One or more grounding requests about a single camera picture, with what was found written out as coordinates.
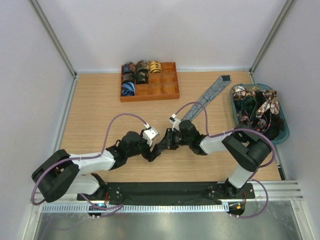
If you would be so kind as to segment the grey floral tie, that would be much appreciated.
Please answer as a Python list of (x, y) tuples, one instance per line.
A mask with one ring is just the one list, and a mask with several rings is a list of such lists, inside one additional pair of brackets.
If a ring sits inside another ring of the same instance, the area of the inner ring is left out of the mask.
[[(220, 75), (217, 80), (201, 95), (197, 100), (198, 103), (206, 107), (214, 98), (216, 98), (230, 83), (230, 75)], [(193, 121), (203, 110), (199, 104), (194, 104), (183, 116), (182, 120)]]

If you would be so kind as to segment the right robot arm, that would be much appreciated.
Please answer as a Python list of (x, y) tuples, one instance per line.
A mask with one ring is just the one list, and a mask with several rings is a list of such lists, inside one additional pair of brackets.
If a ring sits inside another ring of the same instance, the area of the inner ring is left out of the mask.
[(244, 185), (262, 168), (262, 163), (272, 154), (275, 159), (275, 146), (263, 134), (240, 123), (236, 128), (216, 135), (201, 134), (190, 120), (168, 128), (159, 150), (176, 150), (187, 146), (196, 155), (206, 156), (215, 152), (229, 152), (237, 165), (224, 182), (222, 195), (237, 198), (244, 191)]

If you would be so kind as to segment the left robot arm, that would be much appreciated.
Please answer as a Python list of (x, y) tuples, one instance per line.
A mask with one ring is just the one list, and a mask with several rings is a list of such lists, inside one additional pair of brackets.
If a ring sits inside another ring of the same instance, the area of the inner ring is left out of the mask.
[(83, 194), (89, 200), (102, 200), (108, 187), (97, 172), (120, 168), (128, 158), (138, 155), (148, 160), (152, 155), (153, 140), (158, 135), (153, 127), (141, 133), (129, 131), (103, 152), (84, 155), (57, 150), (33, 172), (31, 178), (47, 203), (69, 194)]

